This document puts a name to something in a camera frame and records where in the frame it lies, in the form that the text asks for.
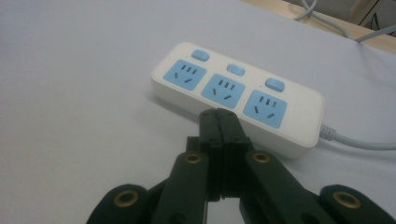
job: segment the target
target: blue outlet panel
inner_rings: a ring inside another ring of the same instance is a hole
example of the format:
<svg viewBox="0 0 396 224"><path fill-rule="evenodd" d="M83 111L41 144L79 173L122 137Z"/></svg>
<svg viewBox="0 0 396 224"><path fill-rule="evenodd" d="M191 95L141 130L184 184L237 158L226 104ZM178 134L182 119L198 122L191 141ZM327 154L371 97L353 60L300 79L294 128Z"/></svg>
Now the blue outlet panel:
<svg viewBox="0 0 396 224"><path fill-rule="evenodd" d="M202 95L228 108L235 108L244 89L244 84L215 74L202 91Z"/></svg>
<svg viewBox="0 0 396 224"><path fill-rule="evenodd" d="M247 100L244 114L278 129L282 123L287 106L288 104L285 101L262 91L255 90Z"/></svg>
<svg viewBox="0 0 396 224"><path fill-rule="evenodd" d="M205 73L206 69L201 66L178 60L165 74L163 79L188 91L193 91Z"/></svg>

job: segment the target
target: white table surface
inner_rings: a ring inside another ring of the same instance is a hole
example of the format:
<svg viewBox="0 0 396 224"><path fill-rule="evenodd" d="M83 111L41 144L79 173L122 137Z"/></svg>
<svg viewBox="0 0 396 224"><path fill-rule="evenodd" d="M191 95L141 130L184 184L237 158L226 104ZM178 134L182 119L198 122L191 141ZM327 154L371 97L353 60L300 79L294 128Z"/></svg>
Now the white table surface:
<svg viewBox="0 0 396 224"><path fill-rule="evenodd" d="M182 41L321 92L339 133L396 141L395 54L236 0L2 1L0 223L85 223L116 186L168 177L198 123L150 71ZM347 185L396 217L396 152L319 141L280 159L305 188ZM243 223L237 205L211 203L208 223Z"/></svg>

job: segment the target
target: power switch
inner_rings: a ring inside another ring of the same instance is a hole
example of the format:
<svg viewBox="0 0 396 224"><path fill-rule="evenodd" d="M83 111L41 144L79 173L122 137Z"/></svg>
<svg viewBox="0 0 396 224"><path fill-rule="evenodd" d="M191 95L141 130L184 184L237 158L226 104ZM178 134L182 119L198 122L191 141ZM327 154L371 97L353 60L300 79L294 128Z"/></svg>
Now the power switch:
<svg viewBox="0 0 396 224"><path fill-rule="evenodd" d="M199 61L206 62L209 59L209 54L204 52L203 50L196 49L192 53L191 57Z"/></svg>
<svg viewBox="0 0 396 224"><path fill-rule="evenodd" d="M265 86L274 91L282 92L283 90L285 90L285 83L273 77L267 79L267 81L265 82Z"/></svg>
<svg viewBox="0 0 396 224"><path fill-rule="evenodd" d="M245 69L243 67L236 66L235 64L228 65L227 71L234 73L240 77L245 74Z"/></svg>

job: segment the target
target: white power strip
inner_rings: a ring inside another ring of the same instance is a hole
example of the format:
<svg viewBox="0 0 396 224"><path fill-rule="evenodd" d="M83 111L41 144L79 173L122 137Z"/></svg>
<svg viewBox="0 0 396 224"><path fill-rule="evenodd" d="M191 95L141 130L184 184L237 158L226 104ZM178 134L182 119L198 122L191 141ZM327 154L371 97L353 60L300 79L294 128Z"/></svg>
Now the white power strip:
<svg viewBox="0 0 396 224"><path fill-rule="evenodd" d="M290 159L318 142L320 93L210 49L178 44L151 78L159 98L195 115L214 107L233 111L253 142Z"/></svg>

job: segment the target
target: power cord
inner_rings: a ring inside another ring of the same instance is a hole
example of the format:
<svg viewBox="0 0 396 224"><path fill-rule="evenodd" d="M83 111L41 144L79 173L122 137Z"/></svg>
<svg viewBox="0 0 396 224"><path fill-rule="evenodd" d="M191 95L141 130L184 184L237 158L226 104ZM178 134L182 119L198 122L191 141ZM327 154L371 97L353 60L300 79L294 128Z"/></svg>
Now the power cord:
<svg viewBox="0 0 396 224"><path fill-rule="evenodd" d="M318 21L322 21L330 26L332 26L333 28L337 29L338 31L340 31L344 37L349 38L349 39L354 39L352 34L348 31L347 28L345 28L344 26L342 26L341 24L338 24L334 21L330 21L327 18L324 18L322 16L320 16L318 13L314 12L314 8L317 4L318 0L314 0L312 6L310 7L305 0L301 0L301 4L303 5L303 7L305 8L305 13L301 14L300 16L294 18L294 20L299 21L304 17L307 16L312 16L315 19L317 19ZM357 39L354 39L356 42L360 43L363 42L365 40L377 37L379 35L385 35L385 34L389 34L389 33L393 33L396 32L396 25L392 25L390 27L387 28L383 28L381 30L375 31L373 33L370 33L368 35L364 35L362 37L359 37Z"/></svg>
<svg viewBox="0 0 396 224"><path fill-rule="evenodd" d="M369 143L369 142L362 142L362 141L350 139L337 133L335 129L330 128L324 124L322 124L320 127L319 137L327 141L336 141L346 146L356 147L366 150L376 150L376 151L396 150L396 143Z"/></svg>
<svg viewBox="0 0 396 224"><path fill-rule="evenodd" d="M305 0L301 0L301 3L303 5L303 7L305 8L305 10L309 9L309 5L305 2ZM332 26L333 28L337 29L338 31L340 31L344 37L349 38L349 39L353 39L352 34L348 31L348 29L346 29L344 26L334 22L334 21L330 21L327 18L324 18L322 16L320 16L318 13L312 11L310 13L310 15L317 19L318 21L322 21L330 26Z"/></svg>
<svg viewBox="0 0 396 224"><path fill-rule="evenodd" d="M376 15L376 13L373 15L372 20L370 21L370 29L372 29L372 30L374 30L373 29L373 21L375 22L376 30L380 30L378 16Z"/></svg>
<svg viewBox="0 0 396 224"><path fill-rule="evenodd" d="M311 15L311 13L314 11L315 6L317 5L318 0L314 0L314 2L312 3L311 7L309 7L309 9L307 9L303 14L301 14L300 16L297 16L294 18L295 21L299 21L309 15Z"/></svg>

